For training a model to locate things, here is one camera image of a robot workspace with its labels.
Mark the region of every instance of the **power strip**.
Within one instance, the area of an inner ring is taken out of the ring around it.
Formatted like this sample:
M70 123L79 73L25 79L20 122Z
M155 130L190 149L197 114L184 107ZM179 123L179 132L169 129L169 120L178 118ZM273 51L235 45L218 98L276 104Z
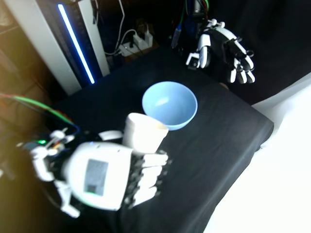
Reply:
M132 48L130 47L130 42L119 45L119 50L121 51L122 56L127 57L132 55L133 53L139 53L140 50L143 51L152 47L153 36L149 32L145 33L145 40L143 40L136 34L133 36L133 39L135 43L133 44Z

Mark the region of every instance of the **black curtain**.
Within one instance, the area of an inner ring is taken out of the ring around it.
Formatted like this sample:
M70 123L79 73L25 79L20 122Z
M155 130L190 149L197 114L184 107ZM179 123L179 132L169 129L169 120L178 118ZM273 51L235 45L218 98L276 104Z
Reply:
M311 1L210 0L210 18L226 22L255 52L256 82L230 85L249 103L264 100L311 72Z

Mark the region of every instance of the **paper cup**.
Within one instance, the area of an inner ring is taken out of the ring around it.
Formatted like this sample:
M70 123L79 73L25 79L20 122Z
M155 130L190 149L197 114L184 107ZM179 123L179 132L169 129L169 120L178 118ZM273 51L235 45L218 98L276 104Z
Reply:
M126 118L122 144L138 153L155 153L169 129L160 121L139 113Z

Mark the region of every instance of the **glowing light bar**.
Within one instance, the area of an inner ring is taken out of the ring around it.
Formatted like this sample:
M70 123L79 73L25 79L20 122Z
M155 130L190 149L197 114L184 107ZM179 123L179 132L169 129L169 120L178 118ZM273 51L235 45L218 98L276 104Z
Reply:
M73 29L72 29L71 24L69 22L68 16L67 16L66 11L65 11L65 8L64 8L64 6L62 4L58 4L58 9L60 11L60 14L62 15L62 18L63 18L63 20L65 22L66 27L67 27L67 30L68 30L68 32L70 34L70 37L71 37L72 41L73 41L73 44L76 47L76 50L77 50L77 52L79 54L79 57L80 57L80 59L82 61L82 64L83 64L84 68L86 69L86 73L88 75L88 78L91 81L91 83L94 84L95 81L93 79L91 71L88 68L88 65L86 63L86 59L84 58L84 55L82 53L82 50L81 50L80 45L78 43L78 40L77 40L77 38L76 38L76 36L75 36L75 34L73 32Z

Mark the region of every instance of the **black tablecloth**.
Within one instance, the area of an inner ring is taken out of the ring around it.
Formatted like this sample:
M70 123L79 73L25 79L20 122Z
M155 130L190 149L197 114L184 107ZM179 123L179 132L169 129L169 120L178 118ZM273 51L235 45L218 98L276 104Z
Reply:
M198 99L198 112L186 127L169 132L160 146L173 164L159 197L132 210L96 210L96 217L114 233L202 233L273 129L265 116L203 72L188 70L166 48L133 61L55 108L96 133L122 130L130 112L143 113L143 93L160 81L188 86ZM77 221L86 224L87 217Z

